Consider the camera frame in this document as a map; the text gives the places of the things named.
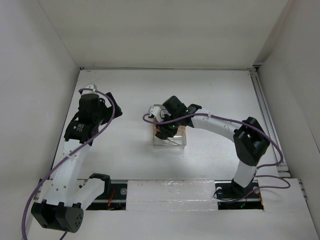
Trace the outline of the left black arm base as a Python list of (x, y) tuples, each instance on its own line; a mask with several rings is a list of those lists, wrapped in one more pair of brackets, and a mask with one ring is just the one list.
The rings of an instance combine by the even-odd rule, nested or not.
[(128, 181), (111, 180), (107, 195), (98, 196), (87, 211), (124, 211), (127, 205)]

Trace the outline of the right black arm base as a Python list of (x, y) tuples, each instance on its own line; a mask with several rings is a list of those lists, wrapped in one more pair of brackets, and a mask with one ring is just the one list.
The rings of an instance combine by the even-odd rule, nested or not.
[(216, 181), (213, 197), (217, 200), (218, 210), (263, 210), (263, 200), (260, 193), (247, 194), (259, 186), (257, 180), (250, 183), (244, 193), (235, 193), (231, 181)]

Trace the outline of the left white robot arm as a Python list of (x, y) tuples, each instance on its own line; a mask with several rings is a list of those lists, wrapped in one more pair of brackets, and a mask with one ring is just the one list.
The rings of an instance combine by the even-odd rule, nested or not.
[(55, 166), (50, 188), (41, 202), (33, 203), (31, 214), (42, 228), (76, 233), (84, 211), (97, 198), (111, 194), (109, 175), (93, 173), (79, 187), (77, 181), (82, 164), (93, 144), (111, 121), (123, 113), (111, 92), (83, 88), (80, 90), (78, 111), (64, 134), (62, 160)]

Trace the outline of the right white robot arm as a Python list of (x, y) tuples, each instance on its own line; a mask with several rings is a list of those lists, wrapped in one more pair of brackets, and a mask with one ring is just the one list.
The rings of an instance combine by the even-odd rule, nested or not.
[(270, 141), (260, 134), (263, 129), (255, 118), (248, 117), (242, 121), (245, 125), (216, 119), (202, 106), (186, 106), (175, 95), (162, 105), (154, 105), (150, 114), (158, 122), (155, 136), (161, 140), (173, 138), (178, 128), (184, 126), (206, 130), (232, 141), (239, 163), (231, 183), (224, 189), (224, 195), (228, 199), (236, 199), (249, 192), (257, 165), (270, 145)]

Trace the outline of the black handled scissors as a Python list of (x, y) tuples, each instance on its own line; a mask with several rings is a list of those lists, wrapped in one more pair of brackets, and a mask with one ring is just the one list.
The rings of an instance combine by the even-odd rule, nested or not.
[(173, 137), (165, 137), (159, 130), (153, 132), (153, 145), (154, 146), (185, 146), (186, 145), (186, 135), (184, 130), (178, 130), (177, 134)]

